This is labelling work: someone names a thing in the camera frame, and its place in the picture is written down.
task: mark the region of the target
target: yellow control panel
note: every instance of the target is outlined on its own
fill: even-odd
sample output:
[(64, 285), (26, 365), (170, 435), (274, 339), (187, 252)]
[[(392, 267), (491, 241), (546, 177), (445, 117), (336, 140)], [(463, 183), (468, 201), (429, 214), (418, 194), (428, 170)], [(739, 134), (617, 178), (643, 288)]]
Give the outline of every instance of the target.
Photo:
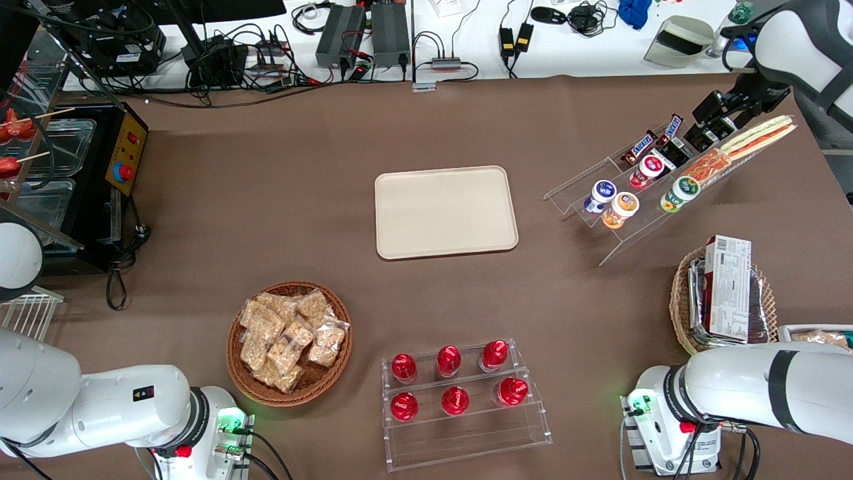
[(139, 122), (132, 115), (125, 114), (107, 169), (107, 182), (125, 196), (131, 194), (147, 136), (148, 133)]

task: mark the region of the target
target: brown tablecloth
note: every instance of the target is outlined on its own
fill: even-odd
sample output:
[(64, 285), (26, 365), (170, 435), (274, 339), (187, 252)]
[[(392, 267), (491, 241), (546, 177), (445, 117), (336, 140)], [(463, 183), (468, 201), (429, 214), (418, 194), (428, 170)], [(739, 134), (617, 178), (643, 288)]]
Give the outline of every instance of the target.
[[(782, 324), (847, 323), (853, 307), (853, 215), (806, 126), (603, 267), (596, 265), (612, 239), (561, 221), (542, 200), (670, 113), (688, 117), (711, 90), (733, 81), (503, 80), (417, 95), (409, 84), (348, 85), (231, 110), (135, 102), (152, 128), (136, 197), (154, 234), (125, 275), (129, 306), (107, 309), (103, 276), (45, 278), (43, 286), (67, 296), (47, 341), (76, 355), (84, 372), (166, 363), (194, 385), (222, 386), (258, 415), (258, 431), (297, 480), (329, 480), (387, 475), (381, 358), (513, 337), (544, 397), (554, 445), (393, 476), (618, 478), (618, 396), (649, 366), (687, 359), (667, 311), (686, 253), (717, 233), (752, 240)], [(789, 99), (777, 113), (798, 111)], [(405, 261), (376, 254), (378, 175), (479, 165), (508, 172), (518, 247)], [(335, 291), (350, 310), (355, 343), (329, 392), (276, 410), (236, 390), (223, 352), (243, 300), (288, 279)], [(841, 442), (757, 433), (759, 478), (843, 478), (853, 470), (853, 450)], [(731, 476), (739, 439), (724, 443), (722, 471), (705, 477)], [(145, 478), (124, 445), (38, 464), (57, 479)], [(0, 477), (33, 478), (5, 458)]]

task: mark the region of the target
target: wicker basket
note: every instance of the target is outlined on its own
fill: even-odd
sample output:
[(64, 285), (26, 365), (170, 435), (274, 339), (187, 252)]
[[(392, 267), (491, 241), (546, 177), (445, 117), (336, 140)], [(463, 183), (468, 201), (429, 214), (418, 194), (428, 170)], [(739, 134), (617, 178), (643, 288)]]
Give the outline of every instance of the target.
[[(672, 280), (672, 296), (670, 297), (672, 326), (676, 331), (678, 342), (691, 355), (709, 348), (696, 343), (690, 335), (690, 291), (688, 289), (688, 278), (690, 262), (698, 258), (705, 258), (705, 247), (694, 250), (690, 255), (684, 257), (682, 263), (678, 265), (676, 277)], [(779, 334), (776, 329), (776, 300), (773, 298), (773, 291), (770, 289), (770, 285), (764, 274), (757, 268), (756, 271), (764, 284), (761, 305), (767, 315), (770, 341), (779, 342)]]
[(231, 376), (231, 380), (234, 381), (234, 385), (237, 385), (237, 388), (252, 400), (271, 407), (294, 407), (302, 405), (328, 390), (344, 371), (346, 362), (349, 361), (352, 353), (352, 321), (350, 320), (350, 315), (346, 312), (346, 307), (344, 307), (343, 302), (340, 301), (338, 296), (321, 285), (299, 281), (273, 285), (264, 289), (264, 291), (276, 295), (293, 296), (305, 295), (314, 289), (320, 289), (326, 296), (329, 305), (332, 306), (335, 316), (349, 323), (350, 328), (340, 345), (338, 358), (328, 368), (308, 361), (307, 356), (310, 348), (305, 349), (297, 364), (304, 368), (305, 371), (296, 383), (293, 392), (289, 394), (283, 393), (274, 387), (268, 387), (252, 376), (249, 367), (240, 360), (240, 351), (243, 347), (242, 343), (240, 343), (240, 337), (245, 330), (240, 325), (240, 313), (237, 314), (234, 323), (231, 324), (231, 330), (228, 333), (228, 345), (225, 348), (228, 374)]

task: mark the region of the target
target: wooden skewer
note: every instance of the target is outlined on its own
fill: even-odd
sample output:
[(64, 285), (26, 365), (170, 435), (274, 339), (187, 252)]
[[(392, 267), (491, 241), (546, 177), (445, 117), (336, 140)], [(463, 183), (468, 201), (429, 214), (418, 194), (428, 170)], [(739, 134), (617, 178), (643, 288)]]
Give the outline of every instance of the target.
[[(37, 117), (33, 117), (33, 118), (34, 118), (34, 119), (36, 119), (36, 120), (38, 120), (38, 119), (43, 119), (44, 117), (50, 117), (51, 115), (56, 115), (56, 114), (66, 114), (66, 113), (68, 113), (68, 112), (70, 112), (70, 111), (72, 111), (72, 110), (74, 110), (74, 107), (71, 107), (71, 108), (65, 108), (64, 110), (56, 110), (55, 112), (49, 112), (49, 113), (47, 113), (47, 114), (41, 114), (41, 115), (39, 115), (39, 116), (37, 116)], [(6, 125), (8, 125), (9, 123), (10, 123), (10, 122), (4, 121), (3, 123), (0, 123), (0, 126), (6, 126)]]
[(40, 153), (40, 154), (38, 154), (38, 155), (30, 155), (30, 156), (26, 156), (26, 157), (24, 157), (24, 158), (19, 158), (17, 161), (18, 161), (18, 163), (21, 163), (22, 161), (32, 160), (32, 159), (34, 159), (34, 158), (38, 158), (38, 157), (40, 157), (40, 156), (45, 156), (45, 155), (50, 155), (50, 152), (44, 152), (44, 153)]

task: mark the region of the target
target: metal wire rack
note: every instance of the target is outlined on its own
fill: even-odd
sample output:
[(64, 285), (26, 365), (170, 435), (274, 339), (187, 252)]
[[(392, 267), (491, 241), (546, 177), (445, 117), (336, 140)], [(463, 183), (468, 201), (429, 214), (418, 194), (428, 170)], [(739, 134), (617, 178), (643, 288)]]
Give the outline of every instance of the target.
[(48, 331), (56, 306), (65, 297), (50, 290), (32, 287), (29, 293), (0, 305), (3, 328), (8, 328), (40, 342)]

